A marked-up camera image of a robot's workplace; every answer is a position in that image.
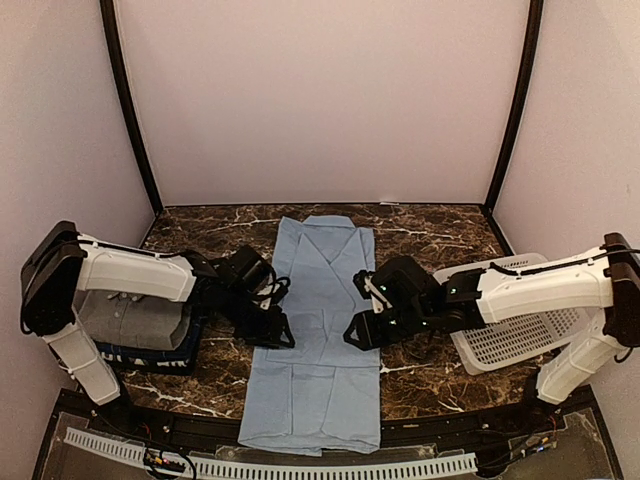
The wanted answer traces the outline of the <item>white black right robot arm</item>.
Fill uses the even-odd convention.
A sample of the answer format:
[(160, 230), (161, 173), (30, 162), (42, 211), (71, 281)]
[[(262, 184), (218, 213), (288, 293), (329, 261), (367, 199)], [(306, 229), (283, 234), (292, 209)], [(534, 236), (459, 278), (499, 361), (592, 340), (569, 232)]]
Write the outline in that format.
[(639, 347), (639, 252), (617, 232), (555, 261), (530, 253), (429, 273), (398, 256), (353, 282), (371, 307), (353, 316), (343, 339), (362, 351), (444, 333), (465, 370), (480, 375), (557, 350), (511, 410), (521, 434), (547, 420), (548, 404)]

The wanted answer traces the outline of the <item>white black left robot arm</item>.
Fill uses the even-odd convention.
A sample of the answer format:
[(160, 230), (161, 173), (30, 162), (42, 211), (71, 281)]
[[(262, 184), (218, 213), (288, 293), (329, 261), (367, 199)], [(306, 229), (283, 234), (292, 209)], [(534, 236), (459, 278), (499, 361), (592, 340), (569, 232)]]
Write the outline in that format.
[(100, 241), (57, 223), (21, 269), (21, 329), (43, 339), (120, 436), (141, 427), (118, 368), (188, 376), (216, 317), (233, 336), (270, 349), (295, 345), (279, 303), (290, 280), (252, 247), (208, 259)]

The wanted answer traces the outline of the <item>light blue long sleeve shirt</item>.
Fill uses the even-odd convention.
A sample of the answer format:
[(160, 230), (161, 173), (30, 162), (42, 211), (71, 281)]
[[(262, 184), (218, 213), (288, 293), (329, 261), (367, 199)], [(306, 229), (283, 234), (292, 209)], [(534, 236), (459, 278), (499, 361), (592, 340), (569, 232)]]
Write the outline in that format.
[(343, 340), (354, 315), (370, 307), (353, 276), (375, 267), (373, 231), (345, 216), (284, 217), (272, 264), (291, 280), (281, 306), (295, 347), (255, 348), (243, 416), (251, 396), (264, 398), (284, 384), (296, 393), (372, 396), (380, 405), (379, 351), (361, 351)]

